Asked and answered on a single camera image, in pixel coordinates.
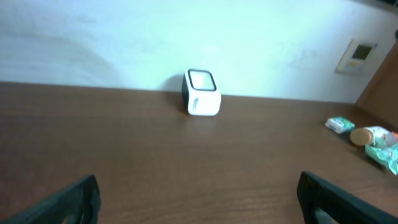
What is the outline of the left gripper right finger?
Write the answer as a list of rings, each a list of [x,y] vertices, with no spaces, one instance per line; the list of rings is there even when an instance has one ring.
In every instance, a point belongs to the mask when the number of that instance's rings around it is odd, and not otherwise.
[[[309,171],[300,175],[297,198],[305,223],[397,223],[397,217]]]

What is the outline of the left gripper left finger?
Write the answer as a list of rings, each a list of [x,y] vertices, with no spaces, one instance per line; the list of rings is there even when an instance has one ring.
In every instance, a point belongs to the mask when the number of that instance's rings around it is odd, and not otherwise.
[[[1,220],[3,224],[97,224],[101,208],[96,177],[83,177],[33,206]]]

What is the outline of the small teal tissue pack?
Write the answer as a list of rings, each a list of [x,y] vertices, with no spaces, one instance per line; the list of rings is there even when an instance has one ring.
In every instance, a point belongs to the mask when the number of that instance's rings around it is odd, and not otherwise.
[[[325,126],[337,134],[349,132],[355,128],[355,124],[341,116],[327,119]]]

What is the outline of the white floral cream tube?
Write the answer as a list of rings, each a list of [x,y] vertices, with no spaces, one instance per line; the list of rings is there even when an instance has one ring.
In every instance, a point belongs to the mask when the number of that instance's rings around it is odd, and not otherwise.
[[[390,131],[380,126],[356,128],[350,133],[350,140],[357,146],[373,145],[377,138],[383,139]]]

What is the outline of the mint green wipes pouch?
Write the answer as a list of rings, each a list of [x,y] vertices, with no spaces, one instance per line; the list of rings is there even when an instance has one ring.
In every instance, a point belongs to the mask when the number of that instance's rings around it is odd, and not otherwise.
[[[378,164],[397,175],[396,142],[388,142],[385,139],[376,138],[374,143],[365,145],[365,153]]]

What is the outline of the small orange tissue pack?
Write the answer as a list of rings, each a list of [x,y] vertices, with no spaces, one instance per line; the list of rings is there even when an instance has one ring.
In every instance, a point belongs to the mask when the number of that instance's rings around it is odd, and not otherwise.
[[[397,142],[398,134],[395,132],[391,132],[391,141]]]

